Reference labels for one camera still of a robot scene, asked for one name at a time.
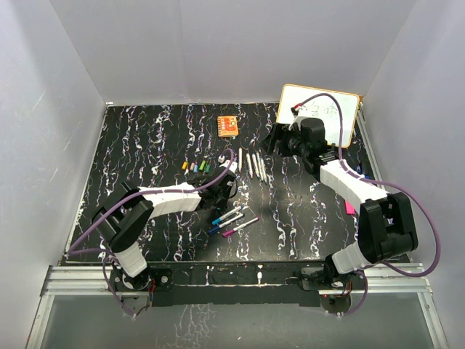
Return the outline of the dark green marker pen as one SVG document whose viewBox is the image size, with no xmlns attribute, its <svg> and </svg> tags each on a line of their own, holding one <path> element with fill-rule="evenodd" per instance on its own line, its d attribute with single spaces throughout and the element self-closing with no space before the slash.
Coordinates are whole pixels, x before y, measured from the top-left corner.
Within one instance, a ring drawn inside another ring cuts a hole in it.
<svg viewBox="0 0 465 349">
<path fill-rule="evenodd" d="M 262 179 L 265 183 L 265 185 L 268 184 L 268 179 L 267 179 L 267 173 L 266 173 L 266 169 L 265 169 L 265 165 L 264 165 L 264 159 L 261 157 L 260 158 L 260 168 L 261 168 L 261 172 L 262 172 Z"/>
</svg>

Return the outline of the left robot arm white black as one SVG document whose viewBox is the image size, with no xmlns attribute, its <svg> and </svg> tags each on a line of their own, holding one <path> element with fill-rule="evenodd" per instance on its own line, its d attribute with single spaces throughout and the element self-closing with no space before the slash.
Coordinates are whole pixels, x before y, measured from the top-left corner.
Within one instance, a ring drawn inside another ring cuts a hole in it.
<svg viewBox="0 0 465 349">
<path fill-rule="evenodd" d="M 92 222 L 99 223 L 95 230 L 116 256 L 131 288 L 144 289 L 150 281 L 147 261 L 137 242 L 147 222 L 172 213 L 226 207 L 236 170 L 234 162 L 229 169 L 222 165 L 211 175 L 162 188 L 124 182 L 107 197 Z"/>
</svg>

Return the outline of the cyan marker pen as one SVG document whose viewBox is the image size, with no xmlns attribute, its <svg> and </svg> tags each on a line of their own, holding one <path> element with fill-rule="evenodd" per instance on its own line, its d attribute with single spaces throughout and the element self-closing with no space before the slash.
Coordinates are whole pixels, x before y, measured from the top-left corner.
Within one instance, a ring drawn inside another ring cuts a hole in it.
<svg viewBox="0 0 465 349">
<path fill-rule="evenodd" d="M 239 212 L 240 210 L 242 210 L 242 208 L 243 208 L 242 206 L 235 206 L 230 211 L 228 211 L 228 212 L 224 213 L 223 215 L 221 215 L 220 217 L 216 218 L 214 221 L 211 222 L 211 224 L 212 225 L 220 224 L 222 221 L 224 221 L 226 218 L 228 218 L 232 214 L 235 214 L 236 212 Z"/>
</svg>

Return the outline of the yellow marker pen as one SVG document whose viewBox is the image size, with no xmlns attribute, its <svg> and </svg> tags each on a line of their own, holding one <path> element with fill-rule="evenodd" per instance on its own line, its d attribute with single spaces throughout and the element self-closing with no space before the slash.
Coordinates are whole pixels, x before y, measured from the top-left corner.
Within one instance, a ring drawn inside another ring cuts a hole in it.
<svg viewBox="0 0 465 349">
<path fill-rule="evenodd" d="M 238 149 L 238 171 L 241 172 L 242 171 L 242 162 L 243 162 L 243 149 L 242 147 L 239 147 Z"/>
</svg>

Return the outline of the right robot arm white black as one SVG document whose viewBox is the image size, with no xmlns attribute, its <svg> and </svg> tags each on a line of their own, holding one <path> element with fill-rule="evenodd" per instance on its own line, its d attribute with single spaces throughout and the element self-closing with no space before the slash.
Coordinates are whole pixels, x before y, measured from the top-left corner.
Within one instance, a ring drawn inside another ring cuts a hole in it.
<svg viewBox="0 0 465 349">
<path fill-rule="evenodd" d="M 313 274 L 319 282 L 341 288 L 356 270 L 418 247 L 410 199 L 404 193 L 389 193 L 372 185 L 350 169 L 336 147 L 327 143 L 322 120 L 306 118 L 292 125 L 275 123 L 261 147 L 268 155 L 277 151 L 282 157 L 299 157 L 309 174 L 357 212 L 356 242 L 327 256 L 323 269 Z"/>
</svg>

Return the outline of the light green marker pen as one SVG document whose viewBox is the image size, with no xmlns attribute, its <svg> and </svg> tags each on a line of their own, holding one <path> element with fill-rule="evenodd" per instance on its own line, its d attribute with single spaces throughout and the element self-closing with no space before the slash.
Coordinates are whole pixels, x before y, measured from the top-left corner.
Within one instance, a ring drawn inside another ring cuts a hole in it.
<svg viewBox="0 0 465 349">
<path fill-rule="evenodd" d="M 261 157 L 260 157 L 258 152 L 256 153 L 256 160 L 257 160 L 257 165 L 258 165 L 258 168 L 259 168 L 259 174 L 260 174 L 261 181 L 264 182 L 265 181 L 265 175 L 264 175 L 264 172 L 262 170 Z"/>
</svg>

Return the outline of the light blue marker pen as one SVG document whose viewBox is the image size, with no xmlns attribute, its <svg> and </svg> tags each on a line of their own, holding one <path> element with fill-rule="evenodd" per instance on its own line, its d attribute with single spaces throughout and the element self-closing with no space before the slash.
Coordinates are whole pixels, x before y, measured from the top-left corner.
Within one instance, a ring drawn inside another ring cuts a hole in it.
<svg viewBox="0 0 465 349">
<path fill-rule="evenodd" d="M 261 179 L 261 174 L 260 174 L 259 164 L 258 164 L 258 161 L 257 161 L 257 158 L 256 158 L 256 154 L 252 153 L 251 157 L 252 157 L 252 162 L 253 162 L 253 165 L 254 165 L 254 171 L 256 173 L 257 178 L 260 180 Z"/>
</svg>

